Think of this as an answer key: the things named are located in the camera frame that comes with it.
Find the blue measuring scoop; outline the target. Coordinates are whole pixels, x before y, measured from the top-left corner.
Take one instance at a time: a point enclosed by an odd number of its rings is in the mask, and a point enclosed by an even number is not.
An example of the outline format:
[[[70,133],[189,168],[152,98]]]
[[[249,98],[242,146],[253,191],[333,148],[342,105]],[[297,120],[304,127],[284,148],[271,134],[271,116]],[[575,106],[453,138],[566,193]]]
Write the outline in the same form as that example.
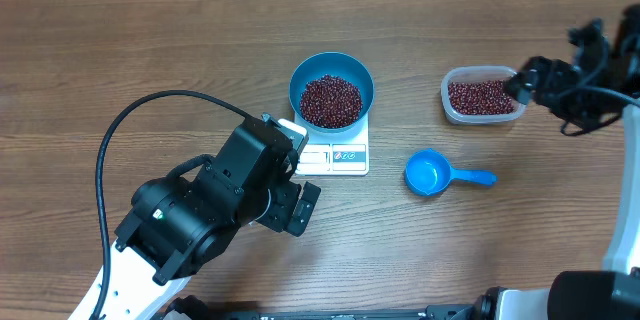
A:
[[[416,195],[434,196],[445,191],[453,181],[493,186],[498,177],[486,170],[454,168],[441,153],[427,149],[412,155],[404,170],[407,187]]]

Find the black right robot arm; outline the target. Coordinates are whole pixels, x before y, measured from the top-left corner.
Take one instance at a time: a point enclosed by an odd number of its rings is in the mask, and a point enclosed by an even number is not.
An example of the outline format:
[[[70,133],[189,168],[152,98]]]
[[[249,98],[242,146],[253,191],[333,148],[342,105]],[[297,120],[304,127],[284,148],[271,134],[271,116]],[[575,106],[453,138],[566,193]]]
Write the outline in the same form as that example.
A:
[[[639,316],[639,8],[625,9],[608,42],[594,19],[569,31],[566,63],[532,57],[507,81],[521,104],[535,102],[581,136],[622,121],[624,170],[615,230],[598,271],[564,271],[539,290],[489,289],[459,319],[636,319]]]

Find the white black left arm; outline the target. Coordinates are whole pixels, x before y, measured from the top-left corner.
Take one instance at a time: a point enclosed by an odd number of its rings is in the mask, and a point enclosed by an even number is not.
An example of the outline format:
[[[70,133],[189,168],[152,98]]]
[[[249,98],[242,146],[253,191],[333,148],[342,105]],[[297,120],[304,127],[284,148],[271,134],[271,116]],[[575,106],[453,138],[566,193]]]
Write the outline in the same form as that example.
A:
[[[290,180],[308,139],[286,119],[250,117],[217,155],[140,186],[116,228],[111,271],[98,274],[72,318],[152,318],[251,222],[301,236],[320,195]]]

